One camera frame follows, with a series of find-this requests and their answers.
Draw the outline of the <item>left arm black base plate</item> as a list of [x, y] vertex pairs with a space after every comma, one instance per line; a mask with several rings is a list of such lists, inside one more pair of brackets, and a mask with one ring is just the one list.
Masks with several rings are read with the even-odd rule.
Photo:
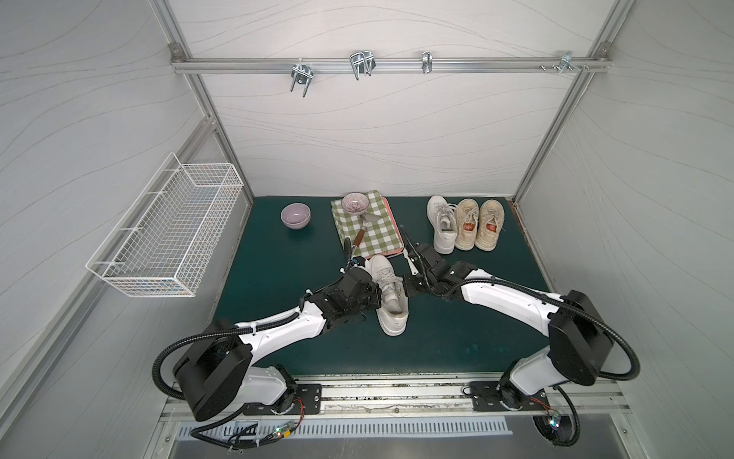
[[289, 387], [272, 404], [247, 404], [244, 414], [248, 416], [296, 416], [316, 415], [321, 411], [321, 384], [296, 384]]

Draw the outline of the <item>beige sneaker right one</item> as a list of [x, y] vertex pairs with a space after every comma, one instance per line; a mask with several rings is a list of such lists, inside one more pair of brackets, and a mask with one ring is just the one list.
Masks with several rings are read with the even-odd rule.
[[505, 210], [497, 200], [487, 200], [479, 208], [478, 229], [475, 247], [492, 252], [499, 241], [505, 222]]

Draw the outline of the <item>beige sneaker one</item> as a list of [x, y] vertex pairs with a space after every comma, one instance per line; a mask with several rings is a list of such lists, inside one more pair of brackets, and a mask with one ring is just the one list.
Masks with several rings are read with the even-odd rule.
[[479, 206], [474, 199], [464, 199], [455, 207], [457, 237], [455, 248], [470, 251], [475, 246], [479, 225]]
[[478, 229], [475, 247], [492, 252], [499, 241], [505, 222], [505, 210], [497, 200], [487, 200], [479, 208]]

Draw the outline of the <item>pink speckled bowl on cloth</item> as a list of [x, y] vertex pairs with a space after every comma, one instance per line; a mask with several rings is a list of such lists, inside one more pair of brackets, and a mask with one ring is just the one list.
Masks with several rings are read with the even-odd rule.
[[341, 207], [349, 215], [361, 215], [369, 209], [370, 200], [363, 193], [353, 192], [342, 198]]

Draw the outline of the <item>purple bowl on table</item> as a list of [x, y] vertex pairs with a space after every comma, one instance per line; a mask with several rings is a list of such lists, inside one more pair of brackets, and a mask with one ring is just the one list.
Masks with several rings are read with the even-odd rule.
[[311, 221], [311, 208], [304, 203], [288, 204], [280, 212], [280, 219], [283, 225], [291, 230], [302, 230]]

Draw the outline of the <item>white vent strip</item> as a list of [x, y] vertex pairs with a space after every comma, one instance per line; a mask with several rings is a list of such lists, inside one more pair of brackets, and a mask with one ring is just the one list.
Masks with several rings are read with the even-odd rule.
[[[253, 440], [275, 432], [285, 420], [242, 420], [227, 423], [205, 432], [214, 439], [225, 441], [240, 430], [246, 430], [245, 440]], [[191, 435], [194, 423], [181, 423], [176, 440], [195, 440]], [[301, 440], [357, 438], [463, 438], [505, 436], [513, 432], [504, 416], [428, 417], [428, 418], [345, 418], [306, 419], [292, 437]]]

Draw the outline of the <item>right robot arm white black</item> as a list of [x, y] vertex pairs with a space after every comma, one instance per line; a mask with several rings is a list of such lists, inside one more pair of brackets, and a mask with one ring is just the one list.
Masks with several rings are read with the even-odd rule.
[[533, 290], [466, 262], [450, 265], [431, 246], [404, 251], [409, 296], [432, 294], [462, 300], [520, 321], [548, 339], [542, 350], [510, 365], [496, 386], [507, 405], [519, 404], [554, 384], [592, 386], [601, 377], [613, 341], [579, 292], [566, 296]]

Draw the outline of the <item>white sneaker with laces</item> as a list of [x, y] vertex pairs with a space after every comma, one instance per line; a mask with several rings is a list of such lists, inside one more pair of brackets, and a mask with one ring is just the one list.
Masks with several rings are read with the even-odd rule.
[[366, 262], [366, 269], [380, 287], [380, 307], [377, 309], [377, 316], [382, 331], [390, 337], [403, 334], [409, 318], [408, 298], [403, 287], [403, 279], [395, 274], [392, 264], [385, 256], [371, 257]]

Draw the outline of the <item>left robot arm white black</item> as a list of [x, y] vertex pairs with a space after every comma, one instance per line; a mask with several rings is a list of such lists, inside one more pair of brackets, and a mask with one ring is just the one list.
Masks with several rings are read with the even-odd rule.
[[302, 296], [298, 306], [263, 321], [214, 321], [201, 334], [179, 340], [173, 351], [187, 351], [173, 367], [176, 397], [187, 402], [197, 421], [221, 413], [238, 396], [250, 404], [287, 409], [294, 391], [290, 375], [259, 368], [265, 357], [302, 340], [311, 340], [380, 307], [380, 287], [363, 267]]

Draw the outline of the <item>green white checkered cloth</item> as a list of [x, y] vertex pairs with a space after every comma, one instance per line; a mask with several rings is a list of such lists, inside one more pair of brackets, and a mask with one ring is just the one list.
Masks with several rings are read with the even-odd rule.
[[[363, 241], [359, 248], [353, 250], [355, 256], [370, 258], [372, 256], [383, 256], [384, 252], [397, 249], [399, 247], [398, 237], [390, 222], [386, 207], [382, 201], [382, 195], [376, 191], [369, 191], [366, 196], [370, 200], [370, 207], [367, 212], [372, 212], [380, 216], [380, 221], [371, 224], [364, 235]], [[342, 245], [346, 238], [352, 242], [355, 240], [359, 231], [359, 218], [347, 214], [341, 207], [341, 199], [331, 202], [332, 216], [338, 233], [339, 244]]]

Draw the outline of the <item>metal hook bracket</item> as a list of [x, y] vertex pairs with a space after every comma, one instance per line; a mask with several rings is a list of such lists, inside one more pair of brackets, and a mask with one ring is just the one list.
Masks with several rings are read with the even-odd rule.
[[350, 55], [350, 66], [356, 80], [360, 80], [362, 75], [372, 76], [376, 68], [375, 56], [372, 51], [359, 51]]
[[552, 65], [551, 67], [547, 67], [544, 65], [540, 65], [539, 69], [542, 72], [545, 73], [554, 73], [556, 75], [562, 75], [567, 73], [575, 73], [575, 74], [583, 74], [590, 72], [591, 68], [586, 64], [579, 64], [573, 60], [573, 53], [572, 52], [566, 52], [563, 54], [558, 63]]
[[429, 75], [433, 69], [433, 55], [430, 51], [422, 53], [422, 73]]
[[312, 67], [300, 60], [292, 67], [291, 77], [290, 91], [293, 92], [296, 86], [302, 86], [302, 97], [305, 98], [313, 81]]

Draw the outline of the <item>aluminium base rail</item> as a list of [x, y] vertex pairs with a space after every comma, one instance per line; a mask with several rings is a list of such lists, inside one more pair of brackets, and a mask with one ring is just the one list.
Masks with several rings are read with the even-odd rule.
[[[531, 416], [545, 414], [542, 405], [529, 402], [531, 407], [508, 411], [497, 403], [494, 411], [474, 411], [469, 395], [471, 382], [499, 380], [500, 373], [418, 373], [418, 374], [352, 374], [301, 375], [294, 377], [300, 384], [320, 384], [317, 419], [329, 418], [389, 418], [389, 417], [468, 417], [482, 415]], [[621, 387], [609, 380], [598, 380], [594, 386], [563, 384], [578, 414], [631, 414], [632, 409]], [[563, 413], [569, 405], [553, 388], [546, 388], [541, 397]], [[168, 399], [162, 409], [161, 421], [194, 421], [185, 402]]]

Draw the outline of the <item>pink tray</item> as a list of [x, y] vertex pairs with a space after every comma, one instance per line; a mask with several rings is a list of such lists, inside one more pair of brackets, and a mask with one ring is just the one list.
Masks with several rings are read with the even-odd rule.
[[405, 244], [403, 242], [403, 237], [401, 236], [401, 231], [399, 230], [399, 225], [397, 223], [397, 220], [393, 214], [393, 210], [391, 209], [390, 203], [386, 197], [382, 197], [382, 201], [384, 203], [384, 206], [386, 207], [390, 222], [393, 226], [393, 229], [395, 230], [395, 233], [398, 237], [399, 241], [399, 247], [397, 249], [391, 250], [389, 252], [384, 252], [383, 255], [387, 258], [400, 256], [403, 253], [403, 250], [405, 248]]

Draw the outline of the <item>beige sneaker left one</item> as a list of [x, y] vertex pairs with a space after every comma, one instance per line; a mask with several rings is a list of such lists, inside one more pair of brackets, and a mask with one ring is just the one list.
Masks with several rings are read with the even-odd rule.
[[474, 199], [464, 199], [455, 207], [457, 237], [455, 248], [470, 251], [475, 246], [479, 225], [479, 206]]

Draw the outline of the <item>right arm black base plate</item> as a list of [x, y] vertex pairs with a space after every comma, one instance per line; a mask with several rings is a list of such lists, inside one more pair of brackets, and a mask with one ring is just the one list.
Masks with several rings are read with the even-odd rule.
[[470, 399], [476, 412], [539, 411], [550, 408], [543, 391], [529, 396], [509, 382], [477, 381], [462, 388], [464, 397]]

